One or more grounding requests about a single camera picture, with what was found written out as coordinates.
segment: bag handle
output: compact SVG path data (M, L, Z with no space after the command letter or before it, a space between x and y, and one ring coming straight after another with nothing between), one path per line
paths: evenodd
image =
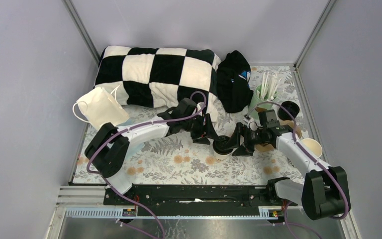
M83 102L84 104L86 104L87 109L89 108L89 105L88 105L85 101L78 101L78 102L75 102L75 104L73 105L73 113L74 113L75 117L77 117L79 120L81 120L81 121L83 121L83 122L86 122L86 123L90 123L90 121L87 121L87 120L84 120L84 119L78 117L78 115L75 113L74 107L75 107L76 105L78 105L78 103L80 103L80 102Z
M121 85L115 87L115 89L113 89L113 91L110 92L110 94L112 95L112 93L115 91L115 101L119 104L118 100L116 99L116 92L118 91L118 88L120 87Z

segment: green container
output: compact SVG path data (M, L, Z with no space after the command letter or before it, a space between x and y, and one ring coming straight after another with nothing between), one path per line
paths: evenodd
M258 103L261 103L263 102L263 100L261 100L258 95L257 95L257 91L260 91L261 90L261 85L257 86L256 89L254 90L254 93L253 93L253 97L251 98L251 102L250 102L250 105L248 106L248 111L252 110ZM273 102L276 101L277 99L277 94L278 92L276 91L275 94L273 95L274 99L272 100ZM270 103L266 103L266 104L261 104L259 106L257 106L258 108L263 108L263 109L266 109L266 110L270 110L272 108L273 104L270 104ZM253 110L250 114L250 116L252 118L254 118L255 120L258 120L258 112L256 110Z

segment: black square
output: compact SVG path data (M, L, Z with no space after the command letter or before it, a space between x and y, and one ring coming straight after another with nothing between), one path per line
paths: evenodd
M150 82L179 85L185 56L155 55L150 72Z
M211 80L210 80L209 91L215 96L217 96L217 75L216 75L216 71L213 68L211 69Z
M203 50L203 51L195 51L195 50L187 50L185 56L192 57L201 61L205 61L208 64L213 65L214 60L214 52L211 50Z
M153 108L153 96L148 84L142 84L135 81L124 81L123 85L129 96L126 101L128 105Z
M108 56L101 61L95 85L122 81L122 64L125 56Z
M193 87L187 87L187 86L179 86L178 87L178 102L181 101L183 98L189 98L191 97L191 94L200 91L205 95L206 98L206 104L208 105L208 92L202 89L196 89ZM194 94L194 96L191 99L192 101L199 103L204 102L204 98L201 94ZM203 113L207 111L207 106L204 108Z
M128 55L141 55L141 54L156 54L158 48L141 48L141 47L133 47L129 50Z

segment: floral pattern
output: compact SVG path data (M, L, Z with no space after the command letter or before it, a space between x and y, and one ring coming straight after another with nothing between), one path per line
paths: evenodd
M249 86L256 88L266 71L278 73L284 79L279 86L280 93L275 101L294 101L300 105L295 84L289 66L257 66L251 69ZM214 102L219 111L214 127L218 135L231 135L235 124L242 120L247 112L229 114L219 100ZM145 108L124 106L133 123L151 119L166 108ZM302 131L302 137L308 137L307 121L302 112L296 118ZM73 183L104 183L99 175L86 171L88 159L84 150L96 134L89 125L83 148L77 162ZM252 157L229 157L218 161L213 157L211 146L193 144L189 132L181 132L169 137L150 140L136 149L133 155L127 155L122 166L131 182L135 184L215 184L215 185L265 185L267 180L277 177L289 177L303 182L300 172L292 166L279 151L255 151Z

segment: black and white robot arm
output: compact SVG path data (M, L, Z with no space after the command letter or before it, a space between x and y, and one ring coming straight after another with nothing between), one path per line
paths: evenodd
M147 125L143 122L123 127L114 127L110 123L104 124L86 148L86 157L93 159L91 160L93 166L102 177L118 192L124 194L132 187L125 172L120 170L129 149L148 140L166 137L181 130L189 131L194 143L210 144L208 138L218 140L219 137L212 126L209 114L173 121L189 117L197 109L195 102L185 98L177 107L172 107L148 120ZM306 214L313 220L343 213L345 210L343 198L317 163L310 160L297 147L292 137L292 128L288 125L281 126L273 110L259 113L259 116L260 126L248 121L246 125L237 123L231 139L226 144L227 148L237 148L233 156L252 156L254 145L272 144L274 148L285 154L302 175L305 175L303 185L286 177L269 180L267 190L272 200L286 199L302 205ZM113 138L109 145L104 146L96 154L98 149L117 133L119 136ZM345 171L341 167L331 167L319 158L317 160L328 168L339 183L350 208Z

